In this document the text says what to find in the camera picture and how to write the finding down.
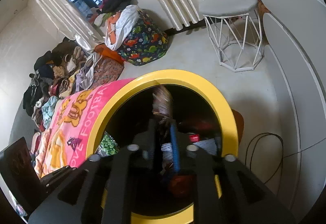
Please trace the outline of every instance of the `brown patterned fabric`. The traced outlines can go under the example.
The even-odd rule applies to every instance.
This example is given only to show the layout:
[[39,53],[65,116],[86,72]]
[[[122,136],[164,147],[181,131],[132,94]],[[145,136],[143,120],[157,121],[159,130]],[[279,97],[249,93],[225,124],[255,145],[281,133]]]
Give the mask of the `brown patterned fabric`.
[[123,68],[124,66],[114,59],[102,57],[95,67],[94,81],[90,89],[117,80],[120,77]]

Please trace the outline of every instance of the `light blue cloth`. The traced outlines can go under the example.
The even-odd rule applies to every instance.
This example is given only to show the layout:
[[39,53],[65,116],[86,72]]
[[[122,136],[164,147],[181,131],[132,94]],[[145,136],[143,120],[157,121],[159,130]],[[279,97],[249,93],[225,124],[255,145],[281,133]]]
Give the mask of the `light blue cloth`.
[[57,104],[58,98],[56,96],[50,97],[50,99],[42,106],[43,114],[43,126],[48,129],[51,123],[51,118],[54,114],[55,105]]

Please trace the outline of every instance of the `dinosaur print fabric bag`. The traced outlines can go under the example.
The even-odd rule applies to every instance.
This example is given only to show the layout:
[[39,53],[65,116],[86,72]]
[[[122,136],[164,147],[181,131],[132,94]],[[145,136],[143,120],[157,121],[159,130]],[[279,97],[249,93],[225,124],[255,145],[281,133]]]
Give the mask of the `dinosaur print fabric bag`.
[[167,34],[146,13],[138,14],[136,25],[116,51],[125,61],[142,66],[164,56],[169,47]]
[[67,165],[79,167],[86,160],[87,142],[96,118],[112,96],[132,80],[113,81],[63,100],[52,117],[42,177]]

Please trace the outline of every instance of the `white metal stool frame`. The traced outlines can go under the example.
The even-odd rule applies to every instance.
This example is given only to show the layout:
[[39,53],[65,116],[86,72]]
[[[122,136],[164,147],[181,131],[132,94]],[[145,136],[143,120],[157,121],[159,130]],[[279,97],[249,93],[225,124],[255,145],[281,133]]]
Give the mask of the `white metal stool frame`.
[[[264,53],[263,53],[263,50],[260,50],[260,47],[261,47],[261,44],[262,44],[262,31],[261,31],[261,23],[260,23],[260,18],[259,18],[259,15],[257,14],[257,11],[255,9],[255,15],[258,19],[258,25],[259,25],[259,32],[252,20],[252,18],[249,16],[249,13],[244,13],[244,14],[241,14],[241,15],[236,15],[236,16],[225,16],[225,17],[214,17],[214,16],[206,16],[206,15],[203,15],[204,18],[205,18],[205,22],[206,22],[206,27],[207,27],[207,31],[208,31],[208,36],[209,38],[211,39],[211,43],[213,44],[214,46],[214,49],[215,49],[215,52],[218,56],[218,60],[219,60],[219,64],[221,66],[224,66],[230,70],[232,70],[233,72],[239,72],[239,71],[247,71],[247,70],[254,70],[257,65],[259,64],[259,62],[262,60],[263,56],[264,56]],[[233,21],[232,21],[232,18],[235,18],[235,17],[240,17],[240,16],[245,16],[246,17],[246,24],[245,24],[245,31],[244,31],[244,35],[243,35],[243,38],[241,36],[241,34],[239,33],[238,29],[236,28],[236,26],[234,25]],[[218,29],[217,26],[216,26],[216,22],[217,22],[217,19],[221,19],[221,26],[220,28]],[[248,29],[248,20],[250,20],[253,28],[255,29],[255,32],[257,34],[257,40],[255,41],[255,43],[249,43],[249,42],[246,42],[246,36],[247,36],[247,29]],[[228,26],[229,28],[229,33],[228,33],[228,37],[226,38],[225,35],[222,33],[222,28],[223,28],[223,22],[225,22],[225,24]],[[239,40],[237,38],[237,36],[235,35],[234,31],[232,30],[231,28],[231,24],[233,25],[233,27],[236,29],[237,33],[240,35],[241,39]],[[252,37],[253,39],[255,39],[254,37],[254,34],[253,34],[253,31],[252,31],[252,28],[251,26],[249,25],[249,28],[251,30],[251,34],[252,34]],[[232,32],[235,40],[233,41],[230,41],[230,31]],[[226,39],[226,43],[221,47],[221,37],[223,37]],[[230,59],[226,56],[226,54],[224,53],[224,50],[230,46],[231,44],[235,44],[235,43],[238,43],[239,46],[240,46],[240,53],[239,53],[239,56],[237,58],[237,61],[236,63],[232,63],[230,61]],[[246,44],[249,44],[255,48],[257,48],[257,52],[256,52],[256,55],[255,55],[255,59],[254,59],[254,62],[252,63],[252,66],[251,67],[237,67],[238,65],[238,62],[239,62],[239,59],[240,59],[240,56],[242,54],[242,51],[244,49],[244,45]],[[230,65],[224,63],[222,61],[222,54],[226,57],[227,61],[230,63]]]

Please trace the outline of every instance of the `metal screw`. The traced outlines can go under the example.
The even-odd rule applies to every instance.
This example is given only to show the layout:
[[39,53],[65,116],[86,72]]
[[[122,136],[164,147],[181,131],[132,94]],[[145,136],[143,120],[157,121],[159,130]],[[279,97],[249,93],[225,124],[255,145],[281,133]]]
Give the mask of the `metal screw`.
[[187,150],[188,151],[191,151],[191,152],[197,151],[198,150],[198,147],[196,145],[188,145],[187,146]]
[[100,160],[100,155],[98,154],[93,154],[92,156],[89,157],[90,161],[99,161]]
[[131,144],[131,145],[128,145],[128,146],[127,146],[127,149],[128,149],[129,151],[137,151],[137,150],[139,150],[139,146],[136,145],[136,144]]
[[228,154],[225,156],[225,160],[228,162],[233,162],[236,160],[235,156],[233,156],[232,154]]

